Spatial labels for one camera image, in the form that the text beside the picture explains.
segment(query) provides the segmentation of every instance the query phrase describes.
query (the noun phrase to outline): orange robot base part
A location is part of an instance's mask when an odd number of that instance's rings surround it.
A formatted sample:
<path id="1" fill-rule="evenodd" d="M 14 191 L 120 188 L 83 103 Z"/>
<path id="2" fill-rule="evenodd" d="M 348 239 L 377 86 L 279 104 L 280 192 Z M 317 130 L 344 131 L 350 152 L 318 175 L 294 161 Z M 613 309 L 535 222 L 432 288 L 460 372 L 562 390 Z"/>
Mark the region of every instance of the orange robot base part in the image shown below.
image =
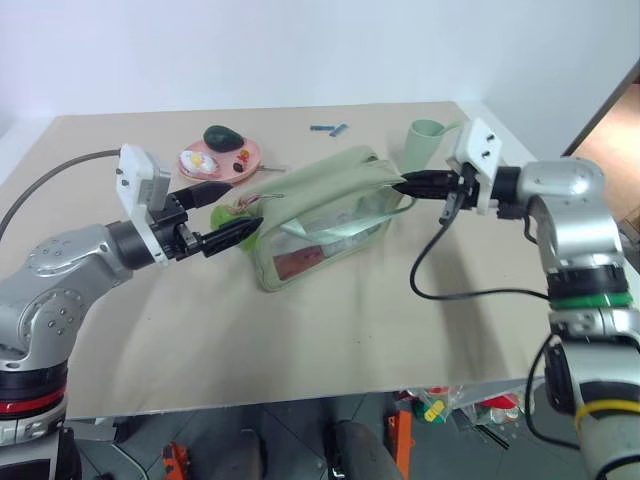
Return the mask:
<path id="1" fill-rule="evenodd" d="M 189 456 L 186 447 L 171 442 L 162 449 L 162 463 L 166 480 L 187 480 Z"/>
<path id="2" fill-rule="evenodd" d="M 387 418 L 387 426 L 389 427 L 389 435 L 393 446 L 393 459 L 404 480 L 409 480 L 411 447 L 416 444 L 411 437 L 411 420 L 411 412 L 404 411 Z"/>

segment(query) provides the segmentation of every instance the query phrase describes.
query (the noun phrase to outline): blue object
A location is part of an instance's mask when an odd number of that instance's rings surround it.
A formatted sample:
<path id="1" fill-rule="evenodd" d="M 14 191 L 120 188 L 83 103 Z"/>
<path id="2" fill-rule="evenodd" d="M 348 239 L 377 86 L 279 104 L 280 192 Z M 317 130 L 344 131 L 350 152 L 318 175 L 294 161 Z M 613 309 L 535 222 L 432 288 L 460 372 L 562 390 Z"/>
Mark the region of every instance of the blue object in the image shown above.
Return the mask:
<path id="1" fill-rule="evenodd" d="M 311 125 L 309 130 L 314 132 L 331 132 L 335 130 L 336 127 L 333 125 Z"/>
<path id="2" fill-rule="evenodd" d="M 338 125 L 338 127 L 336 127 L 333 132 L 331 132 L 329 134 L 329 136 L 331 137 L 337 137 L 338 135 L 340 135 L 343 131 L 345 131 L 347 128 L 349 127 L 349 125 L 347 125 L 346 123 L 341 123 L 340 125 Z"/>

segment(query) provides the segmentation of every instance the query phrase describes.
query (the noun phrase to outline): white wall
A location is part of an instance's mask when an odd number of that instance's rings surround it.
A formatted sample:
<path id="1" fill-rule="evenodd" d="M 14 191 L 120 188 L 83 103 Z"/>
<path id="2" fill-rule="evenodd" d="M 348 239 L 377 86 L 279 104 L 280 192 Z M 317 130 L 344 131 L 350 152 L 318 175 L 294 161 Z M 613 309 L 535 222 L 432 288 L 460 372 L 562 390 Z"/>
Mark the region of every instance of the white wall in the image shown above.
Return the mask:
<path id="1" fill-rule="evenodd" d="M 638 0 L 523 10 L 485 103 L 538 159 L 561 155 L 640 58 Z"/>
<path id="2" fill-rule="evenodd" d="M 486 97 L 541 154 L 638 57 L 637 22 L 637 0 L 0 0 L 0 109 Z"/>

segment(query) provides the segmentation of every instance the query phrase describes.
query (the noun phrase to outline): avocado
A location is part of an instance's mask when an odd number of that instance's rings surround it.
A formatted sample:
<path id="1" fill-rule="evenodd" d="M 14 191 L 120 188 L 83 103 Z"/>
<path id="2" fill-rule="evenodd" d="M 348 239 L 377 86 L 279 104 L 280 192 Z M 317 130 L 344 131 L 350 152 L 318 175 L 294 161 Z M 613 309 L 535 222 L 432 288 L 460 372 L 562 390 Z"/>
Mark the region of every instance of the avocado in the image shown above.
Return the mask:
<path id="1" fill-rule="evenodd" d="M 222 125 L 207 128 L 202 139 L 211 150 L 218 153 L 231 152 L 244 145 L 242 135 Z"/>

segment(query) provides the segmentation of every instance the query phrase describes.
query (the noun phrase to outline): pink plate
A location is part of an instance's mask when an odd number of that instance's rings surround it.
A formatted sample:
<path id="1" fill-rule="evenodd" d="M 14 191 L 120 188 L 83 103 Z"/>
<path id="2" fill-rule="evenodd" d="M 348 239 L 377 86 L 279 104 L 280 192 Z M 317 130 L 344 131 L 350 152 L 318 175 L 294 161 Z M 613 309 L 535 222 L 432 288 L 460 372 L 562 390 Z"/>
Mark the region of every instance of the pink plate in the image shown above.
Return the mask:
<path id="1" fill-rule="evenodd" d="M 203 140 L 189 145 L 187 148 L 185 148 L 185 150 L 206 153 L 216 161 L 219 167 L 218 170 L 213 174 L 194 174 L 185 170 L 180 160 L 178 160 L 178 169 L 180 170 L 180 173 L 194 180 L 215 180 L 217 182 L 237 183 L 253 175 L 253 173 L 260 166 L 260 149 L 258 148 L 258 144 L 253 140 L 249 140 L 248 138 L 244 139 L 244 145 L 241 148 L 226 153 L 214 152 L 209 147 L 207 147 L 207 144 L 204 143 Z M 249 158 L 247 158 L 246 162 L 244 162 L 243 164 L 244 171 L 236 172 L 233 169 L 233 164 L 234 162 L 243 163 L 242 161 L 237 159 L 242 150 L 246 150 L 247 152 L 249 152 Z"/>

